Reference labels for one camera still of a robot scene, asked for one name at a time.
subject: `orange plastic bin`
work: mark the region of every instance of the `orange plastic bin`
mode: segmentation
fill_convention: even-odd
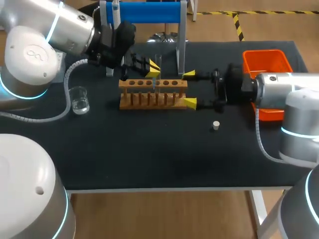
[[[250,74],[254,79],[259,73],[274,72],[293,72],[285,54],[281,50],[256,50],[245,51],[244,73]],[[279,121],[283,120],[283,110],[259,109],[259,119],[262,121]]]

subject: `black table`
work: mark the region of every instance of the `black table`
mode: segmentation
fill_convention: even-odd
[[[293,42],[187,43],[186,71],[226,70],[242,63],[245,50],[284,51],[295,72],[307,69]],[[170,43],[137,44],[137,52],[162,54],[162,79],[177,78],[176,53]],[[0,118],[0,133],[19,134],[38,142],[52,157],[67,190],[142,188],[264,188],[296,184],[308,169],[274,163],[260,152],[251,106],[212,110],[119,111],[119,72],[81,66],[70,86],[87,88],[91,109],[62,120],[35,124]],[[211,99],[212,85],[189,82],[188,96]],[[61,84],[52,85],[37,107],[16,112],[46,118],[64,110]],[[211,133],[212,121],[221,123]],[[264,146],[278,156],[280,123],[261,124]]]

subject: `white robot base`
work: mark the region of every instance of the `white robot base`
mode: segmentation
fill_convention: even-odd
[[[0,134],[0,238],[73,239],[75,216],[47,152]]]

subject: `cable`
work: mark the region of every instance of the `cable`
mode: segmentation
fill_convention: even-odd
[[[80,65],[87,64],[87,63],[88,63],[87,59],[77,61],[74,64],[72,64],[69,67],[69,69],[66,71],[65,76],[64,76],[64,93],[65,93],[65,98],[66,98],[66,107],[65,107],[64,112],[62,112],[58,116],[48,118],[48,119],[39,119],[38,120],[38,119],[25,118],[25,117],[17,116],[17,115],[10,114],[10,113],[0,112],[0,117],[1,116],[8,117],[8,118],[11,118],[14,120],[20,120],[20,121],[29,122],[29,123],[46,123],[46,122],[55,121],[55,120],[58,120],[58,119],[65,117],[71,109],[71,99],[70,99],[70,93],[69,93],[70,75],[75,68],[77,68]]]
[[[261,137],[260,137],[260,130],[259,130],[259,109],[256,109],[256,118],[255,118],[255,126],[256,126],[256,136],[257,136],[257,142],[258,142],[258,146],[261,150],[261,152],[263,153],[263,155],[268,158],[269,160],[276,162],[276,163],[286,163],[285,161],[283,161],[282,159],[277,159],[274,158],[272,156],[270,156],[266,150],[263,147],[263,143],[261,141]]]

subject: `white bottle cap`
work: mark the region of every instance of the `white bottle cap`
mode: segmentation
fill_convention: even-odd
[[[213,122],[213,129],[214,130],[218,130],[219,126],[220,126],[220,123],[218,121]]]

